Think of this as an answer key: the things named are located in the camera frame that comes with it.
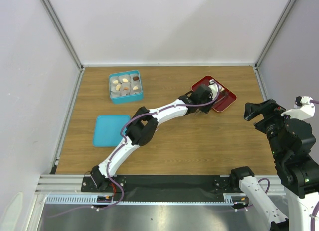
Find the blue tray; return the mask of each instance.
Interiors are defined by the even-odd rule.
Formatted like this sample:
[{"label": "blue tray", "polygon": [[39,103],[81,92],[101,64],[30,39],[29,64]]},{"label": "blue tray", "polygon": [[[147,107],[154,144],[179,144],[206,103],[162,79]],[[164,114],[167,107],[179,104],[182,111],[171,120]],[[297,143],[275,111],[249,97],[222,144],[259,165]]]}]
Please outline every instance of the blue tray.
[{"label": "blue tray", "polygon": [[129,115],[100,115],[96,118],[93,146],[116,147],[122,140],[120,131],[130,120]]}]

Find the wood grain surface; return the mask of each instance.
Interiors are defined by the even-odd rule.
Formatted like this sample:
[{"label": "wood grain surface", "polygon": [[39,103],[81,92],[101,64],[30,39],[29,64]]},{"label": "wood grain surface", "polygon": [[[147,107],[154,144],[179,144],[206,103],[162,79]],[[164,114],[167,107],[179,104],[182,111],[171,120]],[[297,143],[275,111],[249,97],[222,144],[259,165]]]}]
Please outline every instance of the wood grain surface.
[{"label": "wood grain surface", "polygon": [[[144,91],[140,101],[113,104],[109,97],[111,73],[138,69]],[[250,166],[258,175],[274,175],[274,161],[266,136],[243,119],[246,102],[262,102],[250,66],[103,67],[86,68],[57,167],[58,174],[84,174],[98,165],[113,148],[92,145],[96,117],[128,114],[171,103],[192,84],[211,75],[238,99],[224,112],[190,114],[161,126],[149,144],[136,150],[117,174],[226,175]]]}]

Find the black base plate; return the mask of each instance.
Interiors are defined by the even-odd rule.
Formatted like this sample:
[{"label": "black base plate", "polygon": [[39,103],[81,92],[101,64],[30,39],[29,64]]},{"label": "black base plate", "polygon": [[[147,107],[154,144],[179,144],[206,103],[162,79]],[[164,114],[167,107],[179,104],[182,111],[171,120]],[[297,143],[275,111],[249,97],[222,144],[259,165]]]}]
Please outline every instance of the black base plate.
[{"label": "black base plate", "polygon": [[[125,176],[116,176],[116,177],[113,177],[113,179],[118,183],[118,184],[123,184],[122,188],[125,190],[125,182],[126,182],[126,179],[125,179]],[[121,190],[119,187],[117,187],[115,185],[115,188],[116,188],[116,193],[120,193]],[[101,193],[101,191],[99,191],[91,176],[84,176],[83,180],[82,180],[82,186],[81,186],[81,192],[90,192],[90,193]],[[111,186],[108,186],[104,191],[103,193],[112,193],[113,192],[113,188]]]},{"label": "black base plate", "polygon": [[[123,183],[123,201],[133,202],[223,202],[224,193],[236,193],[229,177],[212,175],[118,175]],[[97,192],[91,177],[84,177],[82,192]],[[105,192],[112,192],[108,187]],[[117,188],[115,200],[121,195]]]}]

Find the white wall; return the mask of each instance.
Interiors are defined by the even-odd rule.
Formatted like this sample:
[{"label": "white wall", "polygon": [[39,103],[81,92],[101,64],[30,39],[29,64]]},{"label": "white wall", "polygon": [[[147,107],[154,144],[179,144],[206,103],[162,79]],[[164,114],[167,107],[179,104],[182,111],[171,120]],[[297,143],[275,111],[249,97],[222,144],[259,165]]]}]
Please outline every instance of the white wall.
[{"label": "white wall", "polygon": [[[292,108],[297,96],[319,100],[319,0],[298,0],[260,66],[269,97]],[[306,120],[317,143],[311,156],[319,162],[319,105]]]},{"label": "white wall", "polygon": [[254,63],[288,0],[51,0],[85,65]]},{"label": "white wall", "polygon": [[23,192],[22,230],[79,71],[40,0],[0,0],[0,8],[0,217]]}]

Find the metal frame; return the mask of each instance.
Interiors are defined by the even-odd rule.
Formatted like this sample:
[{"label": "metal frame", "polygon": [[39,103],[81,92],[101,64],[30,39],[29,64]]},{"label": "metal frame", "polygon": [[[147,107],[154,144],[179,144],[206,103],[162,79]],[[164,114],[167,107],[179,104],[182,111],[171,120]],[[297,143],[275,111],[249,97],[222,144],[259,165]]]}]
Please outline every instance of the metal frame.
[{"label": "metal frame", "polygon": [[115,64],[83,64],[88,67],[182,67],[182,66],[254,66],[254,63],[115,63]]},{"label": "metal frame", "polygon": [[[96,195],[96,193],[81,192],[83,175],[41,175],[38,186],[35,190],[36,195]],[[285,190],[277,175],[256,175],[257,179],[268,178],[270,180],[270,188],[268,195],[285,195]],[[266,189],[267,184],[260,184],[263,189]],[[226,193],[231,196],[242,196],[241,193]]]},{"label": "metal frame", "polygon": [[[268,178],[270,180],[269,196],[286,195],[283,185],[278,176],[256,175],[257,179]],[[27,231],[37,230],[44,204],[75,204],[75,205],[93,205],[96,204],[98,195],[111,195],[111,193],[82,193],[83,175],[41,175],[38,186],[35,191],[33,207],[31,215],[27,222]],[[261,183],[261,187],[265,190],[266,183]],[[232,197],[245,196],[244,193],[225,193],[224,202],[203,202],[203,203],[161,203],[161,202],[120,202],[118,205],[216,205],[230,206],[233,205]]]},{"label": "metal frame", "polygon": [[268,96],[268,92],[267,92],[263,77],[262,77],[261,73],[259,72],[259,70],[256,68],[256,66],[253,66],[253,69],[254,69],[254,72],[255,72],[255,75],[257,78],[257,82],[258,82],[258,85],[260,88],[261,95],[263,96],[264,101],[268,100],[269,96]]},{"label": "metal frame", "polygon": [[74,60],[74,62],[76,63],[76,65],[78,66],[79,69],[82,69],[83,66],[81,64],[81,61],[77,55],[77,53],[74,50],[74,47],[68,37],[68,35],[66,34],[50,0],[41,0],[45,10],[47,11],[49,17],[51,18],[54,27],[57,29],[58,33],[61,36],[61,39],[63,41],[63,43],[65,44],[67,50],[70,52],[70,55],[72,57],[72,59]]},{"label": "metal frame", "polygon": [[281,27],[283,26],[284,22],[286,21],[290,11],[292,10],[293,6],[295,5],[297,0],[289,0],[288,3],[286,4],[286,7],[284,9],[284,11],[282,12],[282,14],[279,17],[279,20],[274,28],[274,30],[272,31],[266,45],[264,46],[261,54],[259,55],[257,62],[256,62],[256,68],[258,70],[258,68],[260,67],[260,64],[263,62],[270,46],[273,44],[275,38],[277,37],[277,34],[279,33]]},{"label": "metal frame", "polygon": [[59,163],[60,154],[61,154],[61,151],[62,151],[62,147],[63,147],[63,143],[64,143],[64,140],[65,140],[66,132],[68,130],[68,126],[69,126],[69,123],[70,123],[70,120],[71,120],[73,108],[74,108],[74,105],[75,105],[77,94],[79,92],[79,88],[80,88],[80,85],[81,85],[81,81],[82,81],[82,77],[83,77],[84,71],[85,71],[85,68],[82,68],[81,72],[79,73],[79,75],[77,77],[76,83],[74,85],[72,97],[71,97],[71,100],[70,100],[70,104],[68,106],[68,111],[67,111],[64,123],[63,123],[62,132],[61,132],[60,137],[59,137],[59,141],[58,141],[58,145],[56,147],[55,155],[53,156],[53,161],[51,162],[51,167],[57,166],[58,163]]}]

